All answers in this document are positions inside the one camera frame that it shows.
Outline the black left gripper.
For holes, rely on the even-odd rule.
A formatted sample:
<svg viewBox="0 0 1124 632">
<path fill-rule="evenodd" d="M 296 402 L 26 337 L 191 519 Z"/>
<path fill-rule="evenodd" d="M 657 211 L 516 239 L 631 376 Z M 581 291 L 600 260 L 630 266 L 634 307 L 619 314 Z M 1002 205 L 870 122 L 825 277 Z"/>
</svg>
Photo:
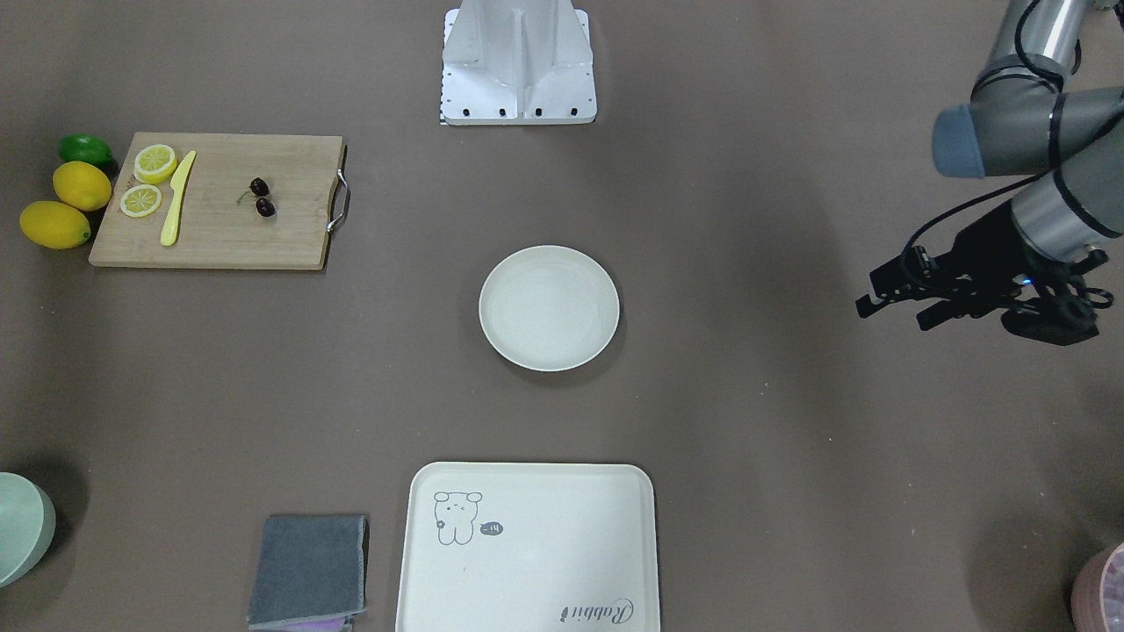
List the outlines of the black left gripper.
<svg viewBox="0 0 1124 632">
<path fill-rule="evenodd" d="M 948 320 L 962 319 L 964 308 L 1024 308 L 1041 300 L 1019 298 L 1025 285 L 1015 277 L 1034 277 L 1037 255 L 1014 218 L 1014 204 L 1005 201 L 957 233 L 953 247 L 939 256 L 940 300 L 917 312 L 922 332 Z M 868 319 L 887 305 L 927 300 L 936 291 L 927 285 L 932 259 L 924 249 L 904 249 L 899 255 L 872 269 L 871 292 L 855 301 L 860 319 Z"/>
</svg>

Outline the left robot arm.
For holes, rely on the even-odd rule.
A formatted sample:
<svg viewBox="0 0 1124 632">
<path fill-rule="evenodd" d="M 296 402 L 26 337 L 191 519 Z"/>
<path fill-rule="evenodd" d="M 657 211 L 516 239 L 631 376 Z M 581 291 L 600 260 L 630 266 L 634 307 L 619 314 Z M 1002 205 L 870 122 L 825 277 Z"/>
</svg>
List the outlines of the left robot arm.
<svg viewBox="0 0 1124 632">
<path fill-rule="evenodd" d="M 1006 200 L 957 233 L 944 255 L 912 236 L 868 276 L 865 319 L 927 301 L 921 329 L 1001 312 L 1019 337 L 1068 347 L 1099 334 L 1113 295 L 1085 276 L 1123 232 L 1121 88 L 1068 90 L 1088 1 L 1012 1 L 967 103 L 940 112 L 932 157 L 944 177 L 1017 177 Z"/>
</svg>

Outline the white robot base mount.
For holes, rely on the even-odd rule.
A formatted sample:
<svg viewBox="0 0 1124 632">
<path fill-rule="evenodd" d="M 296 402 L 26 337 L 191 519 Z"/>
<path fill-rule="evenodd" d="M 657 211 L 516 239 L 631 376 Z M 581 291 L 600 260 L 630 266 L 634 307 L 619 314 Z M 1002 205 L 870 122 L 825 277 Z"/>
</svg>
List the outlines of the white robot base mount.
<svg viewBox="0 0 1124 632">
<path fill-rule="evenodd" d="M 597 119 L 590 20 L 570 1 L 463 1 L 443 25 L 442 124 Z"/>
</svg>

